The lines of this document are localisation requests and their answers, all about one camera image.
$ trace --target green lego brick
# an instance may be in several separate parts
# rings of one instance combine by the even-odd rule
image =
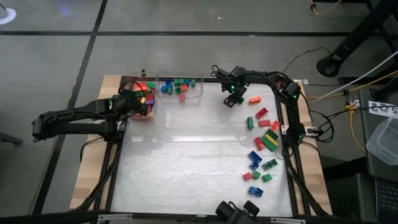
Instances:
[[[181,94],[181,93],[182,93],[182,89],[181,89],[180,87],[176,87],[176,88],[175,88],[175,93],[176,93],[177,95]]]
[[[261,173],[258,171],[253,171],[253,173],[251,173],[251,175],[253,176],[254,179],[258,180],[258,179],[260,179]]]
[[[278,165],[278,163],[276,162],[275,159],[273,159],[273,160],[270,160],[270,161],[266,162],[265,164],[263,164],[262,168],[264,170],[269,170],[269,169],[273,168],[276,165]]]
[[[272,177],[271,177],[270,174],[266,174],[266,175],[263,175],[263,176],[262,176],[262,180],[263,180],[264,182],[268,182],[268,181],[272,180]]]
[[[144,92],[142,91],[135,91],[134,96],[144,96]]]
[[[153,82],[147,82],[147,87],[149,87],[151,89],[156,89],[156,85]]]
[[[278,138],[279,138],[279,136],[278,136],[277,134],[275,134],[275,132],[273,132],[273,131],[271,131],[271,130],[268,130],[268,131],[266,132],[266,134],[268,134],[269,137],[271,137],[273,140],[278,140]]]
[[[252,130],[254,128],[253,117],[248,117],[247,123],[248,123],[248,129]]]
[[[261,136],[261,141],[267,146],[267,148],[274,152],[276,150],[276,145],[274,145],[266,136]]]
[[[242,103],[243,103],[243,101],[244,101],[244,98],[243,98],[243,97],[239,97],[239,99],[238,99],[238,103],[239,103],[239,104],[242,104]]]

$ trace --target toy block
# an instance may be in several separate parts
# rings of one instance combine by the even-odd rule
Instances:
[[[275,132],[273,132],[272,130],[268,130],[266,132],[266,135],[269,135],[269,137],[271,137],[274,140],[278,140],[279,136],[277,134],[275,134]]]
[[[251,170],[256,170],[259,167],[259,164],[257,162],[253,162],[252,164],[250,164],[249,168]]]
[[[272,180],[272,177],[271,177],[270,174],[266,174],[266,175],[263,175],[263,176],[262,176],[262,180],[263,180],[264,182],[268,182],[268,181]]]
[[[270,142],[272,142],[275,146],[278,146],[278,145],[279,145],[279,143],[278,143],[277,141],[275,141],[275,139],[272,139],[268,134],[266,134],[266,138],[267,138]]]
[[[248,124],[248,129],[249,130],[252,130],[254,128],[253,118],[252,117],[248,117],[247,124]]]
[[[246,173],[246,174],[244,174],[243,175],[243,178],[245,179],[245,180],[250,180],[251,179],[251,173]]]
[[[249,194],[254,195],[256,193],[257,187],[250,187]]]
[[[254,193],[254,195],[257,196],[257,197],[261,197],[261,195],[262,195],[263,192],[264,192],[264,191],[262,191],[260,188],[257,188],[257,189],[256,189],[256,193]]]
[[[258,180],[258,179],[260,179],[261,173],[258,172],[258,171],[253,171],[253,172],[251,173],[251,175],[253,176],[253,179]]]
[[[179,94],[182,93],[182,89],[181,89],[179,86],[176,87],[174,91],[175,91],[175,93],[176,93],[177,95],[179,95]]]
[[[167,86],[162,86],[162,88],[160,89],[160,91],[162,93],[167,93]]]
[[[263,164],[262,168],[264,170],[269,170],[269,169],[273,168],[276,165],[278,165],[278,163],[276,162],[275,159],[273,159],[273,160],[270,160],[270,161],[266,162],[265,164]]]
[[[134,96],[144,96],[144,92],[143,91],[135,91]]]
[[[280,126],[280,123],[278,121],[274,121],[269,129],[271,131],[276,131],[276,130],[278,130],[279,126]]]
[[[254,139],[254,143],[256,144],[257,148],[259,151],[263,150],[266,146],[264,145],[264,143],[262,143],[261,138],[257,137],[256,139]]]
[[[249,104],[258,103],[258,102],[260,102],[260,101],[261,101],[261,97],[260,97],[260,96],[257,96],[257,97],[251,98],[251,99],[249,100]]]
[[[148,87],[145,83],[138,83],[138,84],[134,85],[134,91],[147,91],[148,90]]]
[[[262,118],[264,115],[266,115],[268,113],[268,110],[263,108],[261,109],[258,113],[256,113],[256,118],[260,119]]]
[[[156,85],[153,82],[147,82],[146,83],[147,87],[151,88],[151,89],[156,89]]]
[[[185,95],[184,95],[184,94],[181,94],[181,95],[179,96],[179,98],[180,98],[180,102],[181,102],[181,103],[185,101]]]
[[[255,153],[254,151],[251,151],[251,152],[249,153],[249,158],[250,158],[253,162],[255,162],[256,164],[259,164],[259,163],[262,161],[261,157],[259,157],[259,155],[257,155],[257,153]]]
[[[274,152],[276,150],[276,145],[274,145],[266,136],[261,136],[261,141],[267,146],[267,148]]]
[[[148,98],[146,99],[146,101],[145,101],[145,104],[146,105],[154,105],[155,104],[155,100],[148,100]]]
[[[147,98],[147,100],[154,100],[155,97],[153,96],[153,94],[146,94],[145,97]]]
[[[241,96],[241,97],[239,97],[239,99],[238,99],[238,103],[239,104],[242,104],[243,103],[243,101],[244,101],[244,98]]]
[[[270,126],[271,122],[269,120],[259,121],[259,127]]]
[[[186,92],[188,90],[188,87],[186,84],[181,85],[181,89],[183,92]]]

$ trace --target blue block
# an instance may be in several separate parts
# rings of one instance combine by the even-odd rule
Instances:
[[[167,93],[167,86],[162,86],[160,90],[162,93]]]
[[[259,164],[256,162],[253,162],[252,164],[250,164],[249,167],[251,170],[256,170],[259,167]]]
[[[262,159],[259,157],[259,155],[257,155],[254,151],[251,151],[251,152],[249,153],[249,158],[250,158],[253,162],[255,162],[256,164],[259,164],[259,163],[262,161]]]
[[[155,100],[146,100],[146,101],[145,101],[145,104],[146,104],[146,105],[151,105],[151,106],[152,106],[152,105],[155,104]]]
[[[257,188],[255,187],[250,187],[249,188],[249,194],[254,195],[256,193]]]
[[[260,188],[257,188],[256,192],[254,193],[254,195],[257,196],[257,197],[261,197],[262,193],[263,193],[263,191]]]

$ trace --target wooden table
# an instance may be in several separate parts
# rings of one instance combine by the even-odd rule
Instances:
[[[120,75],[105,75],[103,78],[101,90],[99,91],[98,99],[110,98],[115,95],[118,92],[120,80]],[[299,82],[299,84],[302,87],[303,94],[305,95],[302,83]],[[308,109],[305,104],[304,98],[302,98],[301,96],[298,99],[298,108],[300,111],[301,122],[305,126],[311,126],[311,119],[308,113]],[[287,121],[286,110],[283,105],[282,112],[284,114],[284,121]],[[89,135],[87,141],[96,139],[98,137],[99,136],[94,134]],[[304,141],[309,142],[315,146],[317,145],[314,138],[305,137]],[[100,179],[100,172],[103,164],[105,148],[106,142],[100,140],[85,147],[83,160],[81,162],[79,174],[76,181],[75,191],[73,193],[72,201],[70,203],[70,208],[77,208],[79,205],[81,205],[84,199],[90,194],[95,185],[98,183]],[[314,196],[315,200],[322,206],[322,208],[326,212],[331,214],[331,207],[328,193],[326,191],[326,183],[323,178],[319,153],[312,146],[308,146],[306,144],[301,144],[299,150],[306,186],[311,194]],[[297,197],[298,212],[299,214],[304,214],[301,194],[297,186],[295,188],[295,192]],[[108,185],[104,187],[99,208],[105,208],[107,193]]]

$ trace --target white sticker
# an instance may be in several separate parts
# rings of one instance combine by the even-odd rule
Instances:
[[[373,106],[395,106],[388,103],[381,103],[375,101],[369,101],[369,107]],[[398,114],[398,107],[381,107],[381,108],[370,108],[369,113],[391,117]]]

